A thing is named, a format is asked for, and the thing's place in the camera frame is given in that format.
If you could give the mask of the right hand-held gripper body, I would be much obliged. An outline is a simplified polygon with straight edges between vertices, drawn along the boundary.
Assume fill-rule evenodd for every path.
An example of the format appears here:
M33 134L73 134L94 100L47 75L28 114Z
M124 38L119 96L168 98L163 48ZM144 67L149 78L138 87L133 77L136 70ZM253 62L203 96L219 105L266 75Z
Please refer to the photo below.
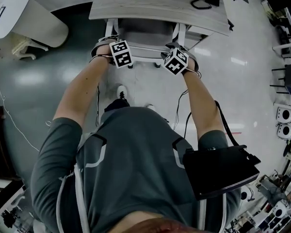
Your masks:
M194 55L184 47L171 47L169 52L161 52L162 65L174 75L185 72L198 72L198 63Z

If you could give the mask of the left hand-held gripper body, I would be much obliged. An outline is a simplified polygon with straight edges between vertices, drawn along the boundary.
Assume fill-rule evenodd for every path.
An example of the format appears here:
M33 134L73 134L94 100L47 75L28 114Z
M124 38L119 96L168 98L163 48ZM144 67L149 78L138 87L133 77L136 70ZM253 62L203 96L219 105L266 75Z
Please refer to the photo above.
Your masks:
M108 53L98 53L98 48L108 46ZM96 57L104 57L109 61L109 64L117 68L128 67L133 64L132 54L126 40L117 41L115 39L102 39L96 43L91 51L91 61Z

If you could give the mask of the white mesh office chair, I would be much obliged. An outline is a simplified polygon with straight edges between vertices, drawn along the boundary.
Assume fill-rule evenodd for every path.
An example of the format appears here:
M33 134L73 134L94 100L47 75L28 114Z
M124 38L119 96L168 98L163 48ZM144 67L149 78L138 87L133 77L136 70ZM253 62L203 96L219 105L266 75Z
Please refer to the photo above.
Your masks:
M139 18L110 18L107 20L105 36L118 36L126 40L132 54L133 68L136 62L152 63L160 68L162 64L161 53L168 53L169 43L179 43L184 46L186 25L182 23L139 19Z

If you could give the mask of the person's right forearm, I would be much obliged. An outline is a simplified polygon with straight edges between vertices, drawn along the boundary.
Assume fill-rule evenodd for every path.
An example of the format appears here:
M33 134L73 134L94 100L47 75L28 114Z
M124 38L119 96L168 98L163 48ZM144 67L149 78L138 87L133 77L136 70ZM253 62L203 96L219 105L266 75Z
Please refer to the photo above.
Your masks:
M213 131L222 131L223 123L214 99L202 83L198 74L187 71L183 75L189 93L192 117L197 131L197 138Z

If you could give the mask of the person's left forearm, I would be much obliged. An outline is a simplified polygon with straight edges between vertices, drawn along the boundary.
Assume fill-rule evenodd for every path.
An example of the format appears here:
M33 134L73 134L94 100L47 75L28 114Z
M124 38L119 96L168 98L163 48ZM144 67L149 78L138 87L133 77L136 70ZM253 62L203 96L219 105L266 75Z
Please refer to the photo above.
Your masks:
M82 127L108 66L106 57L95 57L68 85L53 119L68 118Z

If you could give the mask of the person's left white shoe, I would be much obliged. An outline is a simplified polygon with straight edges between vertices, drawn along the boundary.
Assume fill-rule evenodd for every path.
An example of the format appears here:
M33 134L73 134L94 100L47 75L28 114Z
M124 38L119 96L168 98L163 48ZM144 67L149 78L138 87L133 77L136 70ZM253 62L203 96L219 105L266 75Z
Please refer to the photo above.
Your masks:
M125 100L127 98L127 94L127 88L124 85L119 85L116 91L117 98Z

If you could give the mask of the person's dark trousers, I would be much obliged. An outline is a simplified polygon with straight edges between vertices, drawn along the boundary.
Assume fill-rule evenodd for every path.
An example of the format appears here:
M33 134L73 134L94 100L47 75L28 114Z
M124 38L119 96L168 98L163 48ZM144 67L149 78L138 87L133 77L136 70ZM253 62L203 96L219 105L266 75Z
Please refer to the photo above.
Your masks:
M104 112L106 113L124 107L130 107L128 101L126 99L116 99L104 109Z

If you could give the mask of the white curved counter table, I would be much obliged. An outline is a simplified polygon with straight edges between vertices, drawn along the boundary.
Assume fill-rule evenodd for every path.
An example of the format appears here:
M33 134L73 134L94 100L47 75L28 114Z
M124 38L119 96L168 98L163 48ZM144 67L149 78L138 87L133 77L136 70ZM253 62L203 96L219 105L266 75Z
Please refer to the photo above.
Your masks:
M35 0L3 0L0 4L0 39L10 32L52 48L68 37L68 26Z

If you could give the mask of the white carved-leg side table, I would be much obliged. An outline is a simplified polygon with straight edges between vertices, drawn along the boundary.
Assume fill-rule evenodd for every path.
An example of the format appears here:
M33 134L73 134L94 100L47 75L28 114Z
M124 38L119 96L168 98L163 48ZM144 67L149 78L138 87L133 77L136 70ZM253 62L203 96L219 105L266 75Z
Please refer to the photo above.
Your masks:
M36 59L36 56L34 54L25 52L28 47L43 49L44 51L49 50L48 47L42 46L34 42L31 38L16 33L11 34L11 41L13 44L12 54L19 59L28 57L32 60Z

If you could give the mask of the person's torso in grey shirt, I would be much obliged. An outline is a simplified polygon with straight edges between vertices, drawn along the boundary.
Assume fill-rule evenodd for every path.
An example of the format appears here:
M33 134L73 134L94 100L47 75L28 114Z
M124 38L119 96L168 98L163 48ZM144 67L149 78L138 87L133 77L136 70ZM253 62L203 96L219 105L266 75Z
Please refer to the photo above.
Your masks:
M32 171L32 206L52 233L197 232L190 145L163 117L124 107L84 142L82 128L53 119Z

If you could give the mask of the black flat equipment pack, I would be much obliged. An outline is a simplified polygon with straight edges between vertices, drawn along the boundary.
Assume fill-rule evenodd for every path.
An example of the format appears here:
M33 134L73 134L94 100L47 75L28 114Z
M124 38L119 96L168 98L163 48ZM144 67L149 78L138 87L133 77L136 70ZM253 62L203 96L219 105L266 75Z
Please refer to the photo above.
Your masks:
M248 153L245 145L216 150L186 150L183 164L197 200L236 190L259 175L261 160Z

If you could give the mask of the white round-lens device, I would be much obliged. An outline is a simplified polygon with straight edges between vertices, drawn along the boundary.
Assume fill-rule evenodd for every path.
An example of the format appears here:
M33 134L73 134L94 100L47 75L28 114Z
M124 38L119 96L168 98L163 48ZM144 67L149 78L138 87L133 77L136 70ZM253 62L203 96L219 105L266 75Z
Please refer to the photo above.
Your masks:
M291 139L291 125L279 123L277 129L277 136L283 140Z
M291 123L291 109L278 107L276 113L276 120L281 124Z

